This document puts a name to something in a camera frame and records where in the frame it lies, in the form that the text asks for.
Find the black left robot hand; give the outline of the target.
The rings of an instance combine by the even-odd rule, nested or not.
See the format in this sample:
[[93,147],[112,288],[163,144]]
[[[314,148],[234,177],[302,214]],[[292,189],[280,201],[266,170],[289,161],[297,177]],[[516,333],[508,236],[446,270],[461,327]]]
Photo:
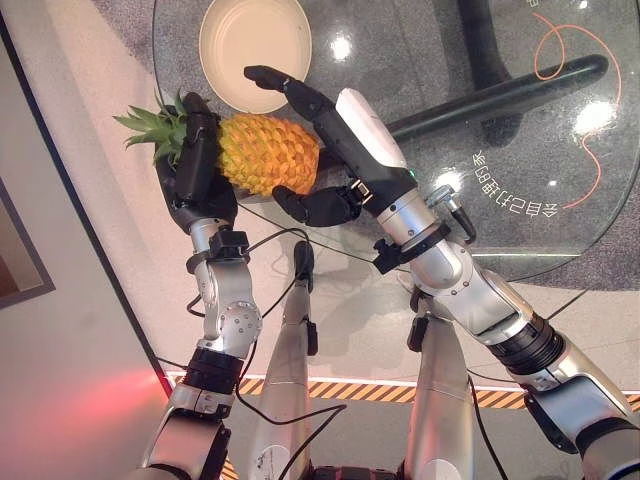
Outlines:
[[220,117],[197,93],[187,93],[182,104],[186,110],[186,135],[177,165],[170,166],[167,155],[156,163],[169,214],[185,233],[190,232],[192,224],[207,218],[232,226],[238,206],[233,187],[218,165]]

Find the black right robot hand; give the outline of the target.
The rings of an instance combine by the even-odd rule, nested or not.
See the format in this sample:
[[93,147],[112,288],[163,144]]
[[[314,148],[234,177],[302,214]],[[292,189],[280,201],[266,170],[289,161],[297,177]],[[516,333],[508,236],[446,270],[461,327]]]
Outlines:
[[245,67],[244,76],[264,90],[284,94],[293,110],[312,124],[325,152],[344,165],[352,179],[347,186],[306,195],[284,185],[274,187],[274,200],[296,221],[329,227],[366,211],[384,222],[417,188],[406,165],[386,156],[395,147],[393,138],[357,91],[346,89],[332,101],[303,81],[263,65]]

